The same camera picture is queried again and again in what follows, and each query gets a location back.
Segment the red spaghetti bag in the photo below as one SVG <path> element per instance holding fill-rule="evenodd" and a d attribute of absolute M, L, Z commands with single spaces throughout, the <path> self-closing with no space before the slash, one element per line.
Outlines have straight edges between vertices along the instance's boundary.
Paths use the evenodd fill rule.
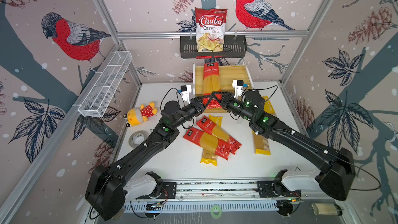
<path fill-rule="evenodd" d="M 221 92 L 219 63 L 211 62 L 204 65 L 203 72 L 203 95 L 212 92 Z M 214 106 L 207 106 L 207 109 L 220 108 L 220 104 L 216 101 Z"/>
<path fill-rule="evenodd" d="M 204 116 L 201 120 L 198 120 L 196 125 L 200 127 L 204 132 L 211 134 L 222 141 L 225 141 L 232 145 L 231 153 L 236 154 L 236 151 L 240 149 L 241 143 L 238 142 L 233 136 L 229 135 L 224 129 L 222 129 L 216 122 L 212 121 L 209 117 Z"/>
<path fill-rule="evenodd" d="M 226 160 L 232 150 L 232 144 L 194 127 L 189 128 L 183 138 Z"/>

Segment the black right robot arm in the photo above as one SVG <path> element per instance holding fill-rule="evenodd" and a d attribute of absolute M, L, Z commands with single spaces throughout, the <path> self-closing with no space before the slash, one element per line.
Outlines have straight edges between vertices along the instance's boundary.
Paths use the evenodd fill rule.
<path fill-rule="evenodd" d="M 242 100 L 236 99 L 232 92 L 212 92 L 211 95 L 224 110 L 248 120 L 255 134 L 288 147 L 316 166 L 320 174 L 315 181 L 326 195 L 339 201 L 347 200 L 358 168 L 351 151 L 318 143 L 267 113 L 265 99 L 258 90 L 245 92 Z"/>

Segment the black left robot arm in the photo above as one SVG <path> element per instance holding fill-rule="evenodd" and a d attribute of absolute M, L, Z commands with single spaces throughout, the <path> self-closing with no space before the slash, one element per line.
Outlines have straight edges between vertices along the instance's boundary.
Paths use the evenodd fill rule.
<path fill-rule="evenodd" d="M 213 96 L 195 97 L 182 108 L 176 101 L 167 102 L 161 111 L 162 118 L 143 143 L 108 167 L 99 165 L 93 170 L 85 199 L 100 217 L 110 220 L 122 209 L 126 195 L 123 188 L 127 182 L 146 162 L 176 140 L 179 126 L 204 113 L 208 106 L 203 103 L 204 99 L 210 103 Z"/>

